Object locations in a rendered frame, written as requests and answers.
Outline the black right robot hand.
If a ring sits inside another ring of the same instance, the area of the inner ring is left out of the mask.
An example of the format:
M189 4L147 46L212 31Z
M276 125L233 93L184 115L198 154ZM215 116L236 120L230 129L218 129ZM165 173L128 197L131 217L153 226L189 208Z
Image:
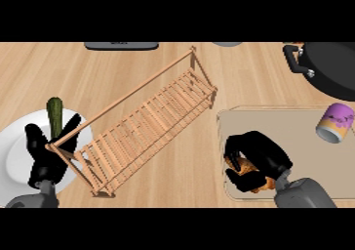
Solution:
M292 167L292 162L276 142L258 131L229 136L224 143L224 157L246 158L260 172L274 180Z

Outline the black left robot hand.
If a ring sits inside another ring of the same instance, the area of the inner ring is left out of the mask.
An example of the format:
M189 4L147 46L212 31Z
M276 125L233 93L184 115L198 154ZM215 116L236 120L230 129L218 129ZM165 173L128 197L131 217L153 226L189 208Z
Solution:
M57 154L44 148L46 144L54 143L79 125L81 116L75 113L60 131L60 134L51 140L47 140L40 128L29 123L25 126L26 133L26 150L32 159L29 170L28 185L37 188L35 184L43 180L57 184L63 178L68 164L63 162Z

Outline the golden brown croissant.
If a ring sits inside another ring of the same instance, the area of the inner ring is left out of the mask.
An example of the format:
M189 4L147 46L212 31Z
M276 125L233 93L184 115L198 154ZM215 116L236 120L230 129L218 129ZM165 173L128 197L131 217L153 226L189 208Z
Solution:
M224 162L229 166L224 170L226 176L239 191L257 193L261 190L274 189L274 179L260 172L246 158L224 157Z

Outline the beige tray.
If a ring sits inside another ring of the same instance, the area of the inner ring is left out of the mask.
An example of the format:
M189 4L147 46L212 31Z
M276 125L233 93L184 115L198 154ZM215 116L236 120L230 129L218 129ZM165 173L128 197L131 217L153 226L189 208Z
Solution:
M282 147L292 162L288 181L313 179L332 199L355 199L355 123L342 141L316 134L325 105L242 105L215 115L220 149L226 138L260 131Z

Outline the wooden tiered shelf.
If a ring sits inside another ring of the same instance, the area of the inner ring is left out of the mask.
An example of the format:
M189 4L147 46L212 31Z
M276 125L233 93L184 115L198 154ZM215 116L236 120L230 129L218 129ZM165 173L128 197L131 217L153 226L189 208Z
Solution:
M178 59L190 61L187 69L79 149L69 152L60 145L85 129L88 122L44 146L69 164L91 196L110 196L115 193L212 106L217 88L208 81L196 49L190 48Z

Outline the white plate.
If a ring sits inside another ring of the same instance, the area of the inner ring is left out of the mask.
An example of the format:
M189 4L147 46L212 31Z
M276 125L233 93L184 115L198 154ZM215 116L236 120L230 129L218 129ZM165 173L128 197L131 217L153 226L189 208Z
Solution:
M28 186L32 159L26 151L25 126L32 123L50 138L46 110L16 119L0 132L0 207L19 195L37 193Z

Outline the green cucumber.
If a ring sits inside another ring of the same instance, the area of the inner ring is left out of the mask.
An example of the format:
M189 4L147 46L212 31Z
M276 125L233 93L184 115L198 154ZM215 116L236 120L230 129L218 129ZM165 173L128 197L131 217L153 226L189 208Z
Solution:
M54 139L62 132L62 100L51 97L46 103L46 112L50 127L50 138Z

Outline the purple and yellow can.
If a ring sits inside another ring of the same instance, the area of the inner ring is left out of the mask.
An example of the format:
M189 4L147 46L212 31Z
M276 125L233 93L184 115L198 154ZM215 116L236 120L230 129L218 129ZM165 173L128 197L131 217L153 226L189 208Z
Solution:
M330 104L316 126L317 136L327 143L338 144L347 135L353 120L353 108L341 103Z

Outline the grey round object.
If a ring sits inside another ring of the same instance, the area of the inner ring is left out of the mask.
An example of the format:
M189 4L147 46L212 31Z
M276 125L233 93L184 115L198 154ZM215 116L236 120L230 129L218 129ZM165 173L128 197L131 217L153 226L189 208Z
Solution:
M242 42L212 42L214 45L220 46L220 47L234 47L237 45L242 44Z

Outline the dark grey flat appliance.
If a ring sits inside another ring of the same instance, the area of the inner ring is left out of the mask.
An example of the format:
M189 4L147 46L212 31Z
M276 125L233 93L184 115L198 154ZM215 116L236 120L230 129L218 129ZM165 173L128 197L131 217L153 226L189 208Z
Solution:
M85 42L88 50L99 51L143 51L158 47L156 42Z

